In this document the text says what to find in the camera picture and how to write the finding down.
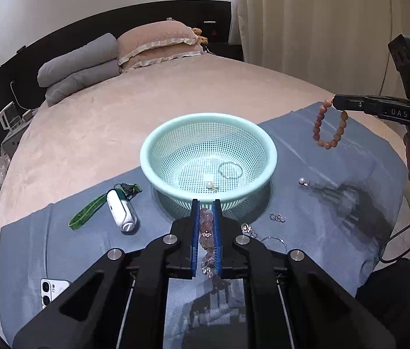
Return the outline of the pearl stud in basket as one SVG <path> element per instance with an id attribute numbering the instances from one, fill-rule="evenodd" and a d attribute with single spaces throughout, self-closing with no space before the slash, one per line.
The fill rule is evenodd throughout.
<path id="1" fill-rule="evenodd" d="M 218 191 L 218 187 L 215 185 L 214 178 L 212 176 L 205 178 L 205 187 L 208 191 Z"/>

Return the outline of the mint green plastic basket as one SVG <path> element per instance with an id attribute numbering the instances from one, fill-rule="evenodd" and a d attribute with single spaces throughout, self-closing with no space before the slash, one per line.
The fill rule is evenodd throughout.
<path id="1" fill-rule="evenodd" d="M 278 152 L 258 125 L 224 113 L 192 113 L 154 129 L 140 149 L 140 167 L 153 188 L 177 205 L 219 199 L 230 210 L 264 188 Z M 212 176 L 217 192 L 208 191 Z"/>

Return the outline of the small crystal earring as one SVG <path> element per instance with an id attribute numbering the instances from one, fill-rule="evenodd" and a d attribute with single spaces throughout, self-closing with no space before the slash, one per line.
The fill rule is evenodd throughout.
<path id="1" fill-rule="evenodd" d="M 271 213 L 270 214 L 271 221 L 279 221 L 284 223 L 286 221 L 286 217 L 282 216 L 280 213 Z"/>

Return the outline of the white handheld device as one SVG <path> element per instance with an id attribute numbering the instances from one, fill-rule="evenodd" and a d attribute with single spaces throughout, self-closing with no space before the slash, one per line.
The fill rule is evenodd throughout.
<path id="1" fill-rule="evenodd" d="M 124 191 L 119 188 L 109 190 L 106 194 L 106 203 L 116 226 L 122 232 L 131 233 L 136 230 L 139 218 Z"/>

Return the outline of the large silver hoop bangle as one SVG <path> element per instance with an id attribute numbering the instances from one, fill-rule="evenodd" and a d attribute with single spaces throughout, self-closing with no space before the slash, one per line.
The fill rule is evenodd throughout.
<path id="1" fill-rule="evenodd" d="M 261 242 L 266 246 L 267 249 L 276 251 L 279 253 L 286 254 L 287 253 L 287 244 L 285 240 L 275 236 L 266 236 L 261 239 Z"/>

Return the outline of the beige curtain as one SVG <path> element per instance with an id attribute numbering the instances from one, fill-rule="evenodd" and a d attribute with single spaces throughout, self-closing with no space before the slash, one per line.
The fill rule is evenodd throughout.
<path id="1" fill-rule="evenodd" d="M 404 93 L 388 45 L 410 0 L 235 0 L 245 61 L 336 94 Z"/>

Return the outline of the blue denim cloth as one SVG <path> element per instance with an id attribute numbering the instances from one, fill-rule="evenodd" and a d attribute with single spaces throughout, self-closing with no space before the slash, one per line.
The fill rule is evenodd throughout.
<path id="1" fill-rule="evenodd" d="M 270 183 L 227 212 L 249 223 L 262 238 L 285 240 L 305 251 L 349 294 L 378 262 L 401 208 L 406 169 L 396 151 L 362 124 L 349 120 L 333 150 L 310 138 L 316 106 L 265 121 L 262 128 L 278 151 Z M 311 185 L 299 185 L 299 178 Z M 120 231 L 107 207 L 79 230 L 70 219 L 115 184 L 138 184 L 133 199 L 140 226 Z M 280 213 L 286 221 L 271 221 Z M 145 247 L 165 234 L 185 210 L 155 191 L 140 169 L 122 173 L 10 223 L 0 234 L 0 319 L 5 338 L 41 310 L 42 278 L 74 281 L 113 247 Z M 166 348 L 246 348 L 243 285 L 239 280 L 173 280 L 166 307 Z"/>

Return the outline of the beige bed cover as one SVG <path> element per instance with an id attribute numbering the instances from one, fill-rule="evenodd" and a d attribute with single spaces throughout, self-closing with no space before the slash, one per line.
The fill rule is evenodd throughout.
<path id="1" fill-rule="evenodd" d="M 121 74 L 42 105 L 0 191 L 7 224 L 138 166 L 143 140 L 190 113 L 228 113 L 260 123 L 329 99 L 286 74 L 204 54 Z"/>

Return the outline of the yellow plush toy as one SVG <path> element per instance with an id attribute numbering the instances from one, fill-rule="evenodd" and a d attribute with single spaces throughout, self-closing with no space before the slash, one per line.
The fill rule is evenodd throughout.
<path id="1" fill-rule="evenodd" d="M 193 33 L 197 36 L 197 42 L 201 46 L 207 46 L 208 45 L 208 39 L 204 36 L 202 36 L 202 30 L 199 28 L 192 28 Z"/>

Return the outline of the pink ruffled pillow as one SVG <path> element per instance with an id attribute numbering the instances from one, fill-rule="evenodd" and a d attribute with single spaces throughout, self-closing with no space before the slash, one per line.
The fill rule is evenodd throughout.
<path id="1" fill-rule="evenodd" d="M 118 65 L 123 72 L 179 58 L 201 55 L 192 28 L 168 20 L 131 29 L 117 39 Z"/>

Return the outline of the white phone butterfly case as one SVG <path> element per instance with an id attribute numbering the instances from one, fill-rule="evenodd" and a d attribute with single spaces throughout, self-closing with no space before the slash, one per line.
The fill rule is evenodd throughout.
<path id="1" fill-rule="evenodd" d="M 42 278 L 40 282 L 42 309 L 59 297 L 70 284 L 71 283 L 67 280 L 50 280 Z"/>

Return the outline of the grey folded blanket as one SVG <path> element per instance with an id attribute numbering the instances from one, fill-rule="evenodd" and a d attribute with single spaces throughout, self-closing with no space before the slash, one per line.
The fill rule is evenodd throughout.
<path id="1" fill-rule="evenodd" d="M 117 40 L 107 33 L 88 44 L 44 63 L 37 75 L 46 89 L 48 106 L 54 106 L 70 95 L 119 76 Z"/>

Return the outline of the grey nightstand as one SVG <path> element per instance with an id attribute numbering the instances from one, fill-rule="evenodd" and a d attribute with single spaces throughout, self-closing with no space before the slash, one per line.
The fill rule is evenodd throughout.
<path id="1" fill-rule="evenodd" d="M 0 113 L 0 122 L 3 129 L 7 130 L 5 138 L 1 141 L 0 149 L 10 159 L 14 156 L 25 131 L 30 126 L 37 109 L 28 110 L 23 117 L 17 115 L 13 119 L 7 118 L 6 112 Z"/>

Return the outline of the black headboard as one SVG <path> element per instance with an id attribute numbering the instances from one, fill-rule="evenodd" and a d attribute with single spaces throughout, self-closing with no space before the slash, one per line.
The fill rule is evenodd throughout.
<path id="1" fill-rule="evenodd" d="M 243 61 L 242 46 L 229 42 L 232 6 L 227 1 L 168 0 L 109 10 L 64 26 L 33 44 L 20 48 L 0 65 L 0 111 L 10 102 L 19 111 L 39 107 L 45 90 L 37 82 L 39 68 L 52 58 L 66 54 L 111 33 L 119 37 L 137 26 L 173 18 L 203 30 L 209 50 L 224 58 Z M 7 131 L 0 123 L 0 145 Z"/>

